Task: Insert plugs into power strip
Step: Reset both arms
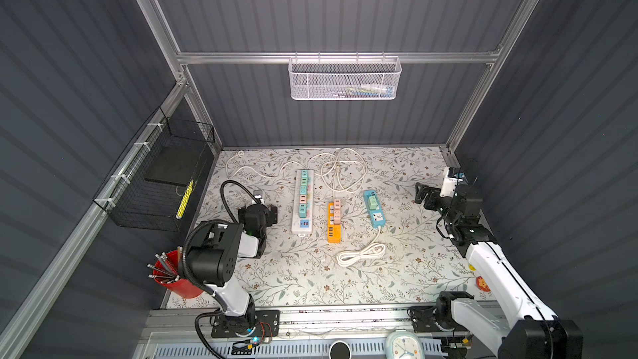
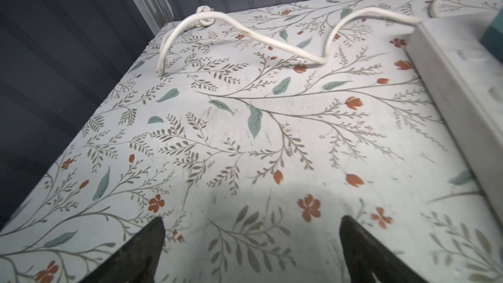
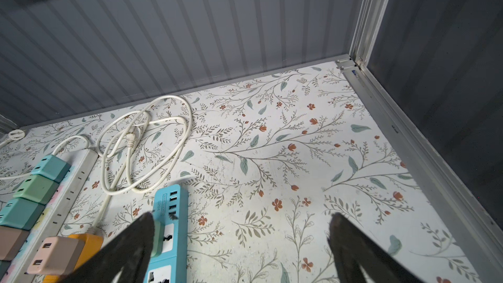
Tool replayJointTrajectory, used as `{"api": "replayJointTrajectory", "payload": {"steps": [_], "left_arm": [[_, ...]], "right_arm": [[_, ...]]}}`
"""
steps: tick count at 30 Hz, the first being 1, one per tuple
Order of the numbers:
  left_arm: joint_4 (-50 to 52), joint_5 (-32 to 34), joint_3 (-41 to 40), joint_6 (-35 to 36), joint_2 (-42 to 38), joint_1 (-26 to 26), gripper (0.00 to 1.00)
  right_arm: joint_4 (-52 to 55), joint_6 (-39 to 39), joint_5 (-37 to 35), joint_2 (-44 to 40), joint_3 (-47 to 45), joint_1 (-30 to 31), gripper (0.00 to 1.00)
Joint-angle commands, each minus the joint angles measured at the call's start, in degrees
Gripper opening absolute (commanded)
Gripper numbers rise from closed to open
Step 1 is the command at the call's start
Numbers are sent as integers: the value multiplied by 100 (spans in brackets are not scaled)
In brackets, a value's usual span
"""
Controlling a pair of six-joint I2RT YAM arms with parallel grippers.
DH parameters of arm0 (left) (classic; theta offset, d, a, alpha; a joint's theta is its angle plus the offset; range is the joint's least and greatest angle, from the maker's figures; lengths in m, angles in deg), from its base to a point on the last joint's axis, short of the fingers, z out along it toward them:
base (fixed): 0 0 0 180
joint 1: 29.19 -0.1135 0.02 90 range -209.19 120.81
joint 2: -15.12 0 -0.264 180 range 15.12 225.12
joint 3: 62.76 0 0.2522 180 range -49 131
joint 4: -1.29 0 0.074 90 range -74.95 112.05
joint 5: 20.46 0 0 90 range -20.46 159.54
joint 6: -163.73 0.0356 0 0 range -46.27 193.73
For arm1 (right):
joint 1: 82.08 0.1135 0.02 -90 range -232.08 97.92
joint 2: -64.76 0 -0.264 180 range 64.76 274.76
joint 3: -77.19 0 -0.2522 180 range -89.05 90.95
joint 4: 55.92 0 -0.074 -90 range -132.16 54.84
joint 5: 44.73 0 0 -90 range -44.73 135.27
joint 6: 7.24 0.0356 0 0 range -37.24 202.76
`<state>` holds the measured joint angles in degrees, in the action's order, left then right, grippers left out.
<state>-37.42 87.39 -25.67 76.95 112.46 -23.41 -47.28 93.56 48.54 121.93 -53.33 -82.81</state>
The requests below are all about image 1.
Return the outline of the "white multicolour power strip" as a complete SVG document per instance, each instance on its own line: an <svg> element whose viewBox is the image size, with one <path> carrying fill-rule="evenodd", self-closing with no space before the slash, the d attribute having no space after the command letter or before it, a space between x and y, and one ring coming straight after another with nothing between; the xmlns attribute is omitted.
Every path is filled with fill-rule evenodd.
<svg viewBox="0 0 638 359"><path fill-rule="evenodd" d="M299 237L312 234L314 171L302 169L295 178L295 195L292 206L292 233Z"/></svg>

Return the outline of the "orange power strip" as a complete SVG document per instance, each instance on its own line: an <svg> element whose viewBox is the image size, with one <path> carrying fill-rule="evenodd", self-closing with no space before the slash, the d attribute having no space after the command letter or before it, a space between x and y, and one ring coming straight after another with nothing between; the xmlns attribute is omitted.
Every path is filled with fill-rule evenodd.
<svg viewBox="0 0 638 359"><path fill-rule="evenodd" d="M327 206L327 242L339 244L342 241L342 203L334 199Z"/></svg>

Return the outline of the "blue power strip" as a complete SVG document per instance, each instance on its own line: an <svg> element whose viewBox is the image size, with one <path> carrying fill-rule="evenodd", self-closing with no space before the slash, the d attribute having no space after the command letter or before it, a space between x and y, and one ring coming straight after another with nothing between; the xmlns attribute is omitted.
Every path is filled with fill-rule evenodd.
<svg viewBox="0 0 638 359"><path fill-rule="evenodd" d="M386 224L386 217L381 207L380 198L374 190L365 190L363 193L364 202L369 214L372 227L381 229Z"/></svg>

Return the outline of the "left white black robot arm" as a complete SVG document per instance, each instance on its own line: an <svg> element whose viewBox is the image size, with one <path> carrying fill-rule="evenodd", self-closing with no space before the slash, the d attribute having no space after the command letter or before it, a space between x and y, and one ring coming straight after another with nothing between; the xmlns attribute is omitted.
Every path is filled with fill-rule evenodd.
<svg viewBox="0 0 638 359"><path fill-rule="evenodd" d="M252 203L233 212L225 197L225 188L230 185L248 194ZM189 231L179 251L179 276L209 294L219 304L221 316L253 322L254 298L239 285L234 272L239 259L262 257L268 229L278 223L278 208L264 204L232 179L221 184L220 198L230 219L203 221Z"/></svg>

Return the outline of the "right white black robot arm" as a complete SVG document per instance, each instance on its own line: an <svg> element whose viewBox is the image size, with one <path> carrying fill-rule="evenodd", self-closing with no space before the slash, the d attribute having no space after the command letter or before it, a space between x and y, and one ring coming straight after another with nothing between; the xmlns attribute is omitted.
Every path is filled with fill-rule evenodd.
<svg viewBox="0 0 638 359"><path fill-rule="evenodd" d="M437 325L463 327L498 358L579 358L584 337L572 320L561 319L526 284L506 258L493 234L480 223L482 197L473 187L415 185L415 202L435 211L436 229L477 271L497 299L504 317L484 309L471 294L442 292L437 297Z"/></svg>

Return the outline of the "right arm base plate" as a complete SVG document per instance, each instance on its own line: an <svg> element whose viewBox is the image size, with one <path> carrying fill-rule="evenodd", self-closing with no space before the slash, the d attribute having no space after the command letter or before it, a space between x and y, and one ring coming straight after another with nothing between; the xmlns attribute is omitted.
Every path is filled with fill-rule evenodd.
<svg viewBox="0 0 638 359"><path fill-rule="evenodd" d="M407 315L415 332L468 332L449 312L436 305L409 307Z"/></svg>

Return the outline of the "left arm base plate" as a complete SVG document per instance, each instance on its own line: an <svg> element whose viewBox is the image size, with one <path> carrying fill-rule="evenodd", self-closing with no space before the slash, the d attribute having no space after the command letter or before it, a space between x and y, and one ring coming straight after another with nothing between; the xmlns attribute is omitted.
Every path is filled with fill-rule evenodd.
<svg viewBox="0 0 638 359"><path fill-rule="evenodd" d="M210 322L212 338L277 337L280 325L279 310L257 310L244 316L219 315Z"/></svg>

